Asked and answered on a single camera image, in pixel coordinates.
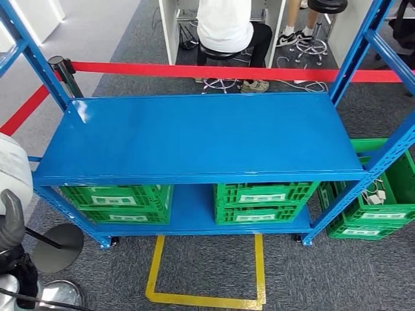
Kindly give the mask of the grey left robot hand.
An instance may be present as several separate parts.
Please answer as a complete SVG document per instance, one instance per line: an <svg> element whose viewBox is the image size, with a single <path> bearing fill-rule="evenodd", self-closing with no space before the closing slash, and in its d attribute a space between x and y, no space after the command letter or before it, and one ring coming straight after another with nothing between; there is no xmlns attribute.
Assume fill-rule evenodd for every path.
<svg viewBox="0 0 415 311"><path fill-rule="evenodd" d="M15 248L23 242L26 227L21 201L14 192L5 189L1 193L6 214L1 227L1 252Z"/></svg>

